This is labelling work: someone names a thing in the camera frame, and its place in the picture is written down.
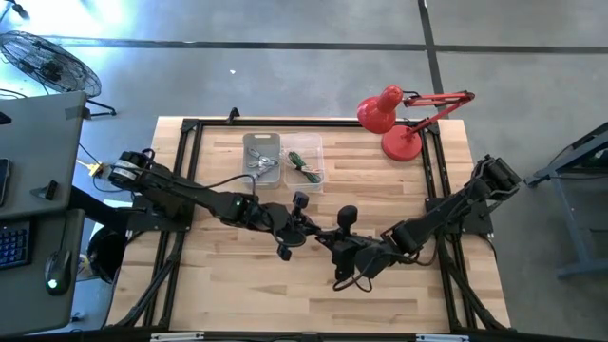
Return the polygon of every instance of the red desk lamp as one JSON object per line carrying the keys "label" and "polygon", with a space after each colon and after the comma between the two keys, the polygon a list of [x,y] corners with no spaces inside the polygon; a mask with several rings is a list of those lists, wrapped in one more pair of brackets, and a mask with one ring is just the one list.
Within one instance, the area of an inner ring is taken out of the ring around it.
{"label": "red desk lamp", "polygon": [[[397,85],[389,85],[380,96],[370,97],[357,107],[357,118],[361,125],[382,136],[382,150],[389,158],[408,162],[422,151],[422,140],[418,131],[425,129],[437,120],[445,117],[462,105],[471,102],[475,94],[461,91],[452,94],[420,95],[415,91],[403,91]],[[414,127],[395,125],[397,113],[395,108],[402,103],[406,106],[449,105],[432,118],[426,118]]]}

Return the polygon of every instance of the concrete floor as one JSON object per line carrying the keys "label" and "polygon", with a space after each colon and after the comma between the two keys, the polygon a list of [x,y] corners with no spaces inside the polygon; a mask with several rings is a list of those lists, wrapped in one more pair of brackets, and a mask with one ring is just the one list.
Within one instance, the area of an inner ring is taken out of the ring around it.
{"label": "concrete floor", "polygon": [[[9,11],[0,31],[169,41],[425,42],[415,0],[20,3],[31,20],[25,23]],[[602,0],[427,0],[427,6],[436,44],[608,46],[608,3]],[[424,51],[68,50],[101,78],[104,88],[97,100],[120,112],[85,123],[82,144],[104,161],[125,149],[147,147],[160,115],[227,115],[237,106],[246,116],[351,117],[360,100],[386,85],[424,93],[433,89]],[[501,156],[527,176],[605,122],[608,54],[439,53],[437,58],[445,91],[477,94],[452,115],[465,120],[474,159],[486,153]],[[0,64],[0,74],[0,87],[43,93],[10,65]],[[84,170],[76,175],[74,183],[97,198],[126,200],[96,191]],[[522,189],[493,214],[512,325],[527,333],[608,339],[608,277],[555,278],[557,267],[575,260],[559,209],[552,189],[543,184],[534,191]],[[95,281],[78,286],[74,311],[87,319],[66,329],[98,328],[110,291]]]}

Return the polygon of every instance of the wooden table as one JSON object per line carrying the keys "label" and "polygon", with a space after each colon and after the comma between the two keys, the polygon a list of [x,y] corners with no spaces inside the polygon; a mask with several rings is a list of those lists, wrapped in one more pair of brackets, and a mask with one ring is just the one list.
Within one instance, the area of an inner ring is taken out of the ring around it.
{"label": "wooden table", "polygon": [[[160,117],[152,147],[156,161],[171,167],[180,135],[181,117]],[[452,191],[469,178],[473,163],[465,125],[440,121]],[[205,127],[196,181],[213,183],[240,174],[242,135],[248,132],[315,132],[322,136],[326,183],[322,193],[309,194],[306,214],[324,227],[336,225],[344,205],[359,209],[353,231],[378,235],[392,224],[424,214],[428,196],[418,157],[410,162],[389,160],[380,148],[380,135],[346,127]],[[430,156],[438,175],[435,152]],[[190,155],[192,139],[186,156]],[[187,170],[187,161],[183,173]],[[436,188],[441,186],[436,180]],[[247,192],[239,181],[217,190]],[[260,202],[291,204],[293,192],[283,184],[258,190]],[[114,294],[108,324],[122,318],[150,281],[159,234],[145,233],[131,243]],[[434,241],[422,252],[430,257]],[[494,256],[485,241],[463,237],[465,264],[472,288],[487,308],[508,326],[503,290]],[[289,262],[276,255],[272,236],[227,227],[198,208],[186,237],[171,319],[171,330],[201,331],[314,331],[347,333],[443,333],[448,331],[446,304],[438,262],[431,267],[395,265],[373,281],[373,291],[356,287],[334,292],[331,254],[309,238],[293,249]],[[164,286],[157,301],[160,317]],[[462,322],[461,294],[454,296]]]}

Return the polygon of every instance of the computer mouse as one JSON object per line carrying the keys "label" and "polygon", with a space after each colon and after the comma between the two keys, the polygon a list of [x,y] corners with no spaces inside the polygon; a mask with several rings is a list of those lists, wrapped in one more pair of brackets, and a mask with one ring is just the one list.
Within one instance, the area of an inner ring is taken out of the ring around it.
{"label": "computer mouse", "polygon": [[45,286],[49,295],[63,295],[69,289],[72,280],[70,263],[70,251],[55,251],[48,256],[45,266]]}

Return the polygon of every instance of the computer keyboard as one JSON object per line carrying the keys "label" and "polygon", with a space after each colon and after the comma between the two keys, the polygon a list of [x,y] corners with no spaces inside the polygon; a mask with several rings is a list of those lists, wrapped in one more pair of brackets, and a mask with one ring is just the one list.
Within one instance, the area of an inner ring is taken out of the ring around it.
{"label": "computer keyboard", "polygon": [[31,263],[29,221],[0,223],[0,270]]}

